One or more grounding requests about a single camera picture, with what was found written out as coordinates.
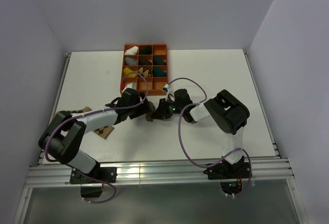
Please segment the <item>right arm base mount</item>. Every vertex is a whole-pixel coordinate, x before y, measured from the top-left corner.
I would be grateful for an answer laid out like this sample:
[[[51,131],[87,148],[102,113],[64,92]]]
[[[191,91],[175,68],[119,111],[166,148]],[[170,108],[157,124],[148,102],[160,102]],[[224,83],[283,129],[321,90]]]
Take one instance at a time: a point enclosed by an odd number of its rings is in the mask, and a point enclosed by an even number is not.
[[[247,162],[242,165],[234,167],[231,164],[220,163],[214,167],[206,169],[203,174],[207,175],[209,180],[221,179],[248,179],[250,176],[250,166]]]

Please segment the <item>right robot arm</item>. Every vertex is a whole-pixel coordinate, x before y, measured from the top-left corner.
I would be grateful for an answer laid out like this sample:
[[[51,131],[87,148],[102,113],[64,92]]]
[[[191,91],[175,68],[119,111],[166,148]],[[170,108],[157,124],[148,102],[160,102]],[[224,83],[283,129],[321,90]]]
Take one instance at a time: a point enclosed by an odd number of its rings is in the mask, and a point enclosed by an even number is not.
[[[217,173],[222,177],[247,176],[250,166],[245,162],[242,150],[243,130],[250,117],[248,108],[229,91],[222,90],[215,97],[204,103],[192,106],[192,100],[186,89],[179,89],[172,94],[173,98],[162,98],[158,108],[151,114],[151,119],[167,120],[173,115],[182,114],[184,120],[194,124],[211,117],[218,127],[227,135],[227,144],[223,153],[225,159],[204,171]]]

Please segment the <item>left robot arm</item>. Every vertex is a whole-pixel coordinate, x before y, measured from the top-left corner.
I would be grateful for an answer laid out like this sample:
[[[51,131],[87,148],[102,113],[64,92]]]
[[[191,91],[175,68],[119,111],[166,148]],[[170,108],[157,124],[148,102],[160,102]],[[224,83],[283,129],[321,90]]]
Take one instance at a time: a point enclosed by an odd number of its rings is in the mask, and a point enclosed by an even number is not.
[[[39,139],[39,147],[55,161],[69,165],[82,172],[87,182],[99,179],[99,162],[80,150],[85,134],[104,126],[114,126],[127,118],[134,119],[152,109],[147,95],[132,88],[126,88],[122,95],[103,109],[72,114],[58,112]]]

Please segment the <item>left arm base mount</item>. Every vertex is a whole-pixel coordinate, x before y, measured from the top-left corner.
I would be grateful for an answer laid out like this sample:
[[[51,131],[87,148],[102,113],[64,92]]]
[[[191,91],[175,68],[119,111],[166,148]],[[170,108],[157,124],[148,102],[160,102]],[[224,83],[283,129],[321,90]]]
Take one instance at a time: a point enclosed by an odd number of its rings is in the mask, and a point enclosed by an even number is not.
[[[84,174],[78,169],[72,169],[69,184],[80,185],[80,195],[83,200],[91,203],[103,203],[115,197],[117,190],[113,183],[116,182],[116,177],[116,167],[100,167],[92,174]],[[105,193],[105,186],[110,186],[113,193],[108,199],[99,200],[102,193]]]

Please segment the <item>tan sock with maroon cuff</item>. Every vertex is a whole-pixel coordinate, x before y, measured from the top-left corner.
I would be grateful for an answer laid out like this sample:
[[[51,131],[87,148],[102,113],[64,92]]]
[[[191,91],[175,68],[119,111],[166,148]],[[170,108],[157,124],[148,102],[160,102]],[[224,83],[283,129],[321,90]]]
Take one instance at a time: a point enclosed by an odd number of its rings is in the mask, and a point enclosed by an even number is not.
[[[154,104],[151,101],[149,101],[149,108],[150,108],[150,110],[146,113],[145,118],[146,118],[147,121],[153,122],[154,119],[151,118],[151,115],[155,111],[155,106],[154,106]]]

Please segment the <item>brown argyle sock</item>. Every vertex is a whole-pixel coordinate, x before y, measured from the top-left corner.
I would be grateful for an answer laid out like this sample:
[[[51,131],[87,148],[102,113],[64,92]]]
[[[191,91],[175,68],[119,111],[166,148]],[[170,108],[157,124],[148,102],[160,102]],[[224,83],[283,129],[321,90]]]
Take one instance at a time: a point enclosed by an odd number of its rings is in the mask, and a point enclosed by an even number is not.
[[[68,110],[68,112],[70,114],[80,114],[80,113],[89,112],[91,110],[92,109],[87,106],[80,110]],[[114,130],[113,126],[107,125],[107,126],[99,127],[97,129],[93,130],[93,132],[96,135],[100,136],[101,138],[106,139],[113,130]]]

